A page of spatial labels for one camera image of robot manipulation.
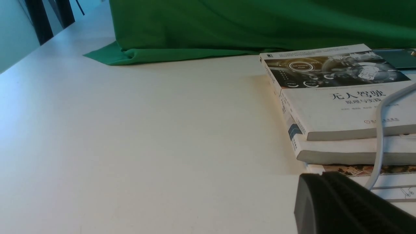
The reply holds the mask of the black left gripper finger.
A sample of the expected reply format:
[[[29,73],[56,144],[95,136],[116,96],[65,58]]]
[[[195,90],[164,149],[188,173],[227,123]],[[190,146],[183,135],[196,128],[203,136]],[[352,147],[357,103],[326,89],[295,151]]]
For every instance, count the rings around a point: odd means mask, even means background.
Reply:
[[[415,217],[339,172],[301,174],[294,217],[299,234],[414,234]]]

